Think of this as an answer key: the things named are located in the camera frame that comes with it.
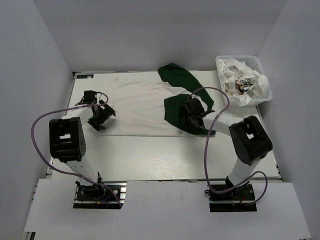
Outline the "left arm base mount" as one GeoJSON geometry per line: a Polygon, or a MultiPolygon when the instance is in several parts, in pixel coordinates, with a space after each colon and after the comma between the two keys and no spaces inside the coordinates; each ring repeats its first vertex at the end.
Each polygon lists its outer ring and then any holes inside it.
{"type": "Polygon", "coordinates": [[[103,210],[120,210],[122,207],[117,202],[114,195],[123,205],[126,197],[126,182],[105,182],[110,188],[102,186],[80,187],[77,184],[73,208],[74,209],[103,209],[103,210]]]}

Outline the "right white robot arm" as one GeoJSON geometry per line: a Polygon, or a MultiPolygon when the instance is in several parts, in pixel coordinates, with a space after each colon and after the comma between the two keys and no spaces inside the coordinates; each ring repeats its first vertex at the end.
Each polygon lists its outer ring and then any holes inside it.
{"type": "Polygon", "coordinates": [[[231,137],[237,156],[230,174],[225,179],[225,190],[215,193],[226,195],[236,200],[244,193],[244,187],[253,176],[253,171],[260,161],[273,149],[273,144],[261,122],[254,115],[245,118],[225,115],[223,111],[205,110],[200,100],[190,98],[179,108],[179,121],[195,130],[207,130],[204,151],[204,171],[208,176],[207,156],[211,131],[231,137]]]}

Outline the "blue table label sticker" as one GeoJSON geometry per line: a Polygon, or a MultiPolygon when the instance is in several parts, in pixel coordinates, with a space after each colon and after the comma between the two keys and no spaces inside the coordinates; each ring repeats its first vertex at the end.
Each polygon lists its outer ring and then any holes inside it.
{"type": "Polygon", "coordinates": [[[92,79],[94,74],[77,74],[76,79],[92,79]]]}

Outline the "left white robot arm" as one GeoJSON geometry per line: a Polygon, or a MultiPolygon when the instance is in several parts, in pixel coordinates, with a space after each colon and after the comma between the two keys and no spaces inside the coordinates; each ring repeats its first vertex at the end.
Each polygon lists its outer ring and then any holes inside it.
{"type": "Polygon", "coordinates": [[[52,158],[67,165],[78,186],[87,187],[88,193],[99,200],[105,196],[102,177],[86,159],[87,144],[83,126],[88,124],[95,131],[106,129],[104,123],[115,117],[115,110],[108,105],[108,96],[100,91],[86,90],[81,100],[67,110],[65,116],[49,121],[49,147],[52,158]]]}

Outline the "white green-sleeved t-shirt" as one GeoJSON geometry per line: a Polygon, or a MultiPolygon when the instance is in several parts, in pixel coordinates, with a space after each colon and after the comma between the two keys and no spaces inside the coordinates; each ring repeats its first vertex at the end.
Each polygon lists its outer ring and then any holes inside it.
{"type": "Polygon", "coordinates": [[[185,68],[170,63],[160,67],[155,76],[128,73],[106,79],[98,90],[107,94],[116,117],[104,123],[104,136],[177,137],[206,135],[207,130],[187,123],[180,116],[185,102],[193,97],[204,110],[211,110],[214,100],[200,82],[185,68]]]}

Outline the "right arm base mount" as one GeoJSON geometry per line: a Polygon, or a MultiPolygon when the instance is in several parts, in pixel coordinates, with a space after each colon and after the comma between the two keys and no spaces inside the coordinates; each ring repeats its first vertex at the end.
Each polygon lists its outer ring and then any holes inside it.
{"type": "Polygon", "coordinates": [[[246,183],[244,186],[223,194],[216,194],[209,188],[204,191],[209,197],[211,213],[256,212],[256,200],[253,186],[246,183]]]}

